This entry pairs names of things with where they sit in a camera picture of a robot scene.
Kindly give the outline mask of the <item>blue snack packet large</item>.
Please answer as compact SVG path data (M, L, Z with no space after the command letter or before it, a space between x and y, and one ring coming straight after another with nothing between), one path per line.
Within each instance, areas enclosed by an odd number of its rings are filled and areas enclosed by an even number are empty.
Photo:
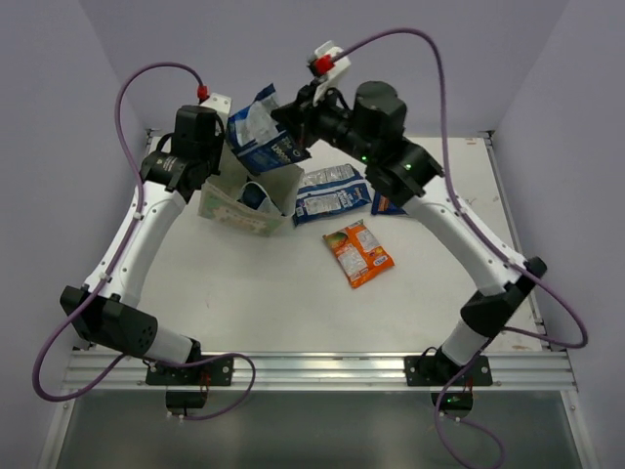
M229 117L227 140L238 161L253 175L297 164L311 158L286 129L271 117L279 107L271 83L253 102Z

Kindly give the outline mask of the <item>patterned paper bag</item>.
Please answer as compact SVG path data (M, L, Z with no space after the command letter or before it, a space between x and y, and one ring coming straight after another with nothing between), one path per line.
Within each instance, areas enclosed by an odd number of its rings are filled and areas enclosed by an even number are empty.
M225 147L220 172L202 186L197 215L250 234L275 235L293 223L303 176L296 164L254 176Z

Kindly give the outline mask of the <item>blue white snack packet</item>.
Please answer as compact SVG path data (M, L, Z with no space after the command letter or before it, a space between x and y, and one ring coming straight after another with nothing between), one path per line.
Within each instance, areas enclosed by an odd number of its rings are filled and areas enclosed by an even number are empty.
M365 179L351 165L342 164L306 173L298 188L295 226L341 215L372 202Z

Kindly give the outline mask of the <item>dark blue chips packet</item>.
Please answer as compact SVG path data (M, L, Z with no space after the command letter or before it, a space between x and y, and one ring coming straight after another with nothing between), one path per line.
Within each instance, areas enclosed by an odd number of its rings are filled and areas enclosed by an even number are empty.
M379 192L375 192L372 202L371 202L371 210L370 213L372 215L405 215L406 212L395 205L393 205L386 197L381 195Z

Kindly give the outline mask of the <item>orange snack packet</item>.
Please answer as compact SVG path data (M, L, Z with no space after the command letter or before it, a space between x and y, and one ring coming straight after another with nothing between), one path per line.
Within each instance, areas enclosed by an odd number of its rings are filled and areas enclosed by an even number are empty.
M395 265L394 259L377 237L358 220L323 241L333 253L351 288L359 288Z

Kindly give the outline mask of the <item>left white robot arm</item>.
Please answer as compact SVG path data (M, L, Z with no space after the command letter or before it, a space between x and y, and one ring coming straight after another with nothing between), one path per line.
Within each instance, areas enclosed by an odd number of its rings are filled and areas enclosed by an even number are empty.
M143 159L142 185L101 262L81 287L66 287L60 300L81 339L167 362L171 375L185 384L202 374L197 342L138 306L163 239L192 195L219 170L230 106L228 98L210 98L178 109L173 133Z

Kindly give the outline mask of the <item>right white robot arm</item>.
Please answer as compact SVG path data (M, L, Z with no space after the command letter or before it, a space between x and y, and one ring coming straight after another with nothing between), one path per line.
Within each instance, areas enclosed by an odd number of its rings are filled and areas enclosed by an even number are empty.
M476 285L461 318L436 352L440 380L457 383L470 361L494 339L533 289L532 280L515 272L488 249L499 238L489 229L477 236L465 221L471 208L445 184L442 166L404 135L407 105L390 84L358 86L354 105L342 106L329 89L316 102L313 85L296 99L271 111L271 117L304 149L323 141L365 166L372 188L420 222L455 257Z

